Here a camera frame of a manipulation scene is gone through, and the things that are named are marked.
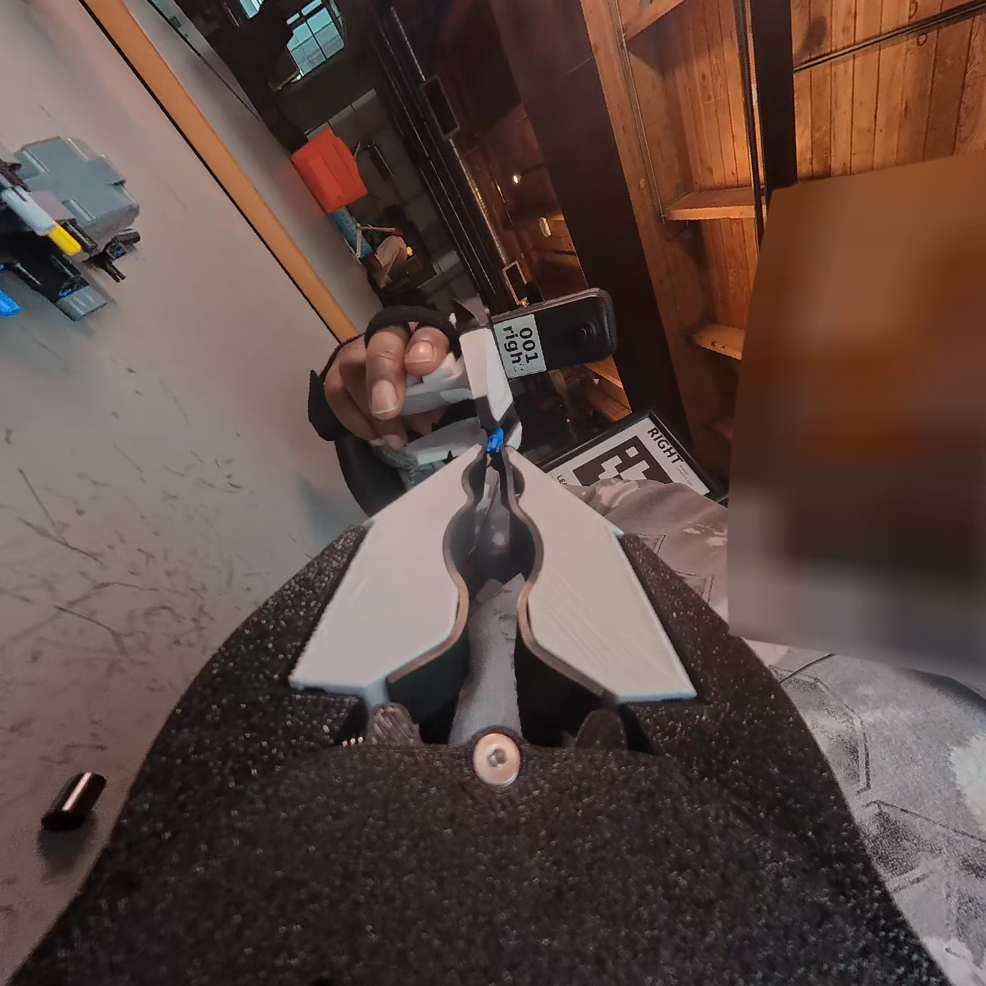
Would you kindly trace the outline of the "grey and black tool cluster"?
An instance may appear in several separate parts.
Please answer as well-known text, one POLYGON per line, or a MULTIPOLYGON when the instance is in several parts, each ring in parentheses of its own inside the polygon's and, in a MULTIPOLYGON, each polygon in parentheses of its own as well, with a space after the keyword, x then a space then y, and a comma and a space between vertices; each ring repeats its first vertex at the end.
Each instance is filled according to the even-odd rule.
POLYGON ((73 321, 108 300, 83 271, 118 283, 141 236, 139 205, 105 156, 64 137, 1 150, 1 268, 73 321))

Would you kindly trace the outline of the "wooden shelf unit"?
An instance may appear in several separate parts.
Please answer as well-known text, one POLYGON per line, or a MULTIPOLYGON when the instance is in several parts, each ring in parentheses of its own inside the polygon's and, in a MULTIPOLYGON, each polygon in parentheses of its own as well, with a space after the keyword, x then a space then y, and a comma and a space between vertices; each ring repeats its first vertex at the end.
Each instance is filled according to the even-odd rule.
POLYGON ((984 150, 984 2, 582 2, 691 439, 730 471, 770 199, 984 150))

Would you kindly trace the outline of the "teal crate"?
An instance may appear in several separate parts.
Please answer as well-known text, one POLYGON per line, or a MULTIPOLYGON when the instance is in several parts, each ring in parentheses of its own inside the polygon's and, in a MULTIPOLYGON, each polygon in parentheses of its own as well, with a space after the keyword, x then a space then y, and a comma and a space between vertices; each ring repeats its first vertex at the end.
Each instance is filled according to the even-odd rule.
POLYGON ((376 256, 376 247, 382 242, 382 234, 360 226, 357 219, 346 208, 328 214, 348 246, 350 253, 369 270, 381 270, 376 256))

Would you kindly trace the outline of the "orange box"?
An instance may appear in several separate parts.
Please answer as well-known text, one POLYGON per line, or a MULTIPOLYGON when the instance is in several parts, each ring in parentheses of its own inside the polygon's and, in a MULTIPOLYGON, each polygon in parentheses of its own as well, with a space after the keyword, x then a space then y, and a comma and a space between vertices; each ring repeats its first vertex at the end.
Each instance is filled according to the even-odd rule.
POLYGON ((317 204, 332 214, 364 198, 368 190, 348 146, 330 127, 291 154, 291 162, 317 204))

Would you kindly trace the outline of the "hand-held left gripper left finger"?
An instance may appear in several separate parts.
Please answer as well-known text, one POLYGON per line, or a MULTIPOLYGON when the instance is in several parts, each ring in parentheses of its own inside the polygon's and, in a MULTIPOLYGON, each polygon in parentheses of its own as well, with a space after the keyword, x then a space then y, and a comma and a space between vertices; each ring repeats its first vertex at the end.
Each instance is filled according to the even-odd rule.
POLYGON ((471 447, 364 525, 291 671, 298 691, 401 705, 450 742, 470 670, 466 623, 484 584, 484 449, 471 447))

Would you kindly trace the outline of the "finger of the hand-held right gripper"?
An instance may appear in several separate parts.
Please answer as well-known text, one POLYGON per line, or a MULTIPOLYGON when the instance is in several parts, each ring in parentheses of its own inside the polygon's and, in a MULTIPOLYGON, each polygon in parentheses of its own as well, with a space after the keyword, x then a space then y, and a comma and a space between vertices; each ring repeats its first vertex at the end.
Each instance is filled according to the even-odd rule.
POLYGON ((480 425, 502 426, 513 408, 513 394, 492 329, 476 327, 463 332, 460 346, 480 425))
POLYGON ((408 443, 408 458, 416 467, 442 465, 462 456, 473 462, 486 451, 489 435, 481 427, 443 427, 408 443))

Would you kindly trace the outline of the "black framed marker board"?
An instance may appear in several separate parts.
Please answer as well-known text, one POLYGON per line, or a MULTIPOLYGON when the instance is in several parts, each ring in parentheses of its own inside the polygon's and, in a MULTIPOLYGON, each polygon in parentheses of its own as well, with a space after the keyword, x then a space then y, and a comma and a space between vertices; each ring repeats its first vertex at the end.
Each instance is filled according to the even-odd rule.
POLYGON ((635 412, 540 468, 562 484, 588 487, 606 479, 684 485, 727 504, 728 487, 711 475, 654 408, 635 412))

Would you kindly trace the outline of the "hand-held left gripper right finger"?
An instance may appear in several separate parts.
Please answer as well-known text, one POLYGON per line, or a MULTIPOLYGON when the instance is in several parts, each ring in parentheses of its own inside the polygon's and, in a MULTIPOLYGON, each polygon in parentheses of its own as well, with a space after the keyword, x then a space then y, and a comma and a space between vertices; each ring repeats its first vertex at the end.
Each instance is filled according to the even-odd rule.
POLYGON ((512 449, 501 451, 511 551, 524 575, 515 676, 521 732, 565 746, 596 713, 696 697, 619 527, 512 449))

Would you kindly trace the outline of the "paned window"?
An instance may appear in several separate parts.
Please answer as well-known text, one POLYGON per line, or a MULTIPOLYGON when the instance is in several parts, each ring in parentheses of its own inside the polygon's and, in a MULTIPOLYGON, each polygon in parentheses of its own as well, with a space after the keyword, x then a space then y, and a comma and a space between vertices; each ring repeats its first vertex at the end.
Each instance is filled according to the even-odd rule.
POLYGON ((288 51, 300 80, 339 55, 346 46, 344 18, 335 1, 295 2, 287 19, 288 51))

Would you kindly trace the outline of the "black tube piece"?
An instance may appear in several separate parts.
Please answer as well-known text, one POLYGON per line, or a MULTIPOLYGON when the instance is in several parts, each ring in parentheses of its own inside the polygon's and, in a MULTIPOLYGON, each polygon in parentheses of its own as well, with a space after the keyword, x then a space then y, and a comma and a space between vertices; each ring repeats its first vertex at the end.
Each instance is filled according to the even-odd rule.
POLYGON ((84 771, 73 776, 44 814, 43 830, 54 833, 79 830, 90 817, 105 787, 106 778, 98 772, 84 771))

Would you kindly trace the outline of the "person's right hand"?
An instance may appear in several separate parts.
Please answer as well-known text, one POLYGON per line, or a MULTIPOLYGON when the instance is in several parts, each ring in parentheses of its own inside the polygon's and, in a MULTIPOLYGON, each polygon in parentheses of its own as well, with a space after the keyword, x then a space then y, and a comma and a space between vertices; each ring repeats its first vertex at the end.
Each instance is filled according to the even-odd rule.
POLYGON ((393 325, 341 347, 325 381, 327 404, 340 424, 372 446, 397 450, 408 431, 428 435, 442 417, 440 409, 409 414, 404 410, 409 376, 432 374, 450 354, 450 341, 437 327, 393 325))

